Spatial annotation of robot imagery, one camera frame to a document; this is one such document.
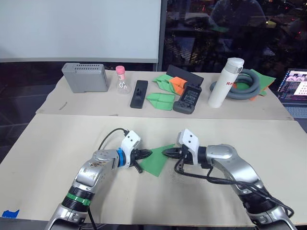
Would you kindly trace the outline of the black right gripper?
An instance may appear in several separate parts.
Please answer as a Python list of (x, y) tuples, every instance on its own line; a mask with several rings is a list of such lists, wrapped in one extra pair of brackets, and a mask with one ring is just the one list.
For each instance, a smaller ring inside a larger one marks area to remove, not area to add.
[(186, 145), (182, 145), (180, 151), (179, 148), (169, 148), (163, 151), (162, 154), (171, 159), (179, 158), (182, 164), (190, 164), (189, 149)]

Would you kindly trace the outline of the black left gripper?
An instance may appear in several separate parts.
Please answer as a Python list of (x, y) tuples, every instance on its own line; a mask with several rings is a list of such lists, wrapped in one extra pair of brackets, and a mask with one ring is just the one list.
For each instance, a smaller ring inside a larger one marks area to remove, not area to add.
[(149, 157), (152, 154), (152, 151), (149, 149), (134, 149), (130, 153), (130, 166), (134, 166), (138, 173), (143, 173), (143, 168), (138, 164), (136, 160), (140, 157)]

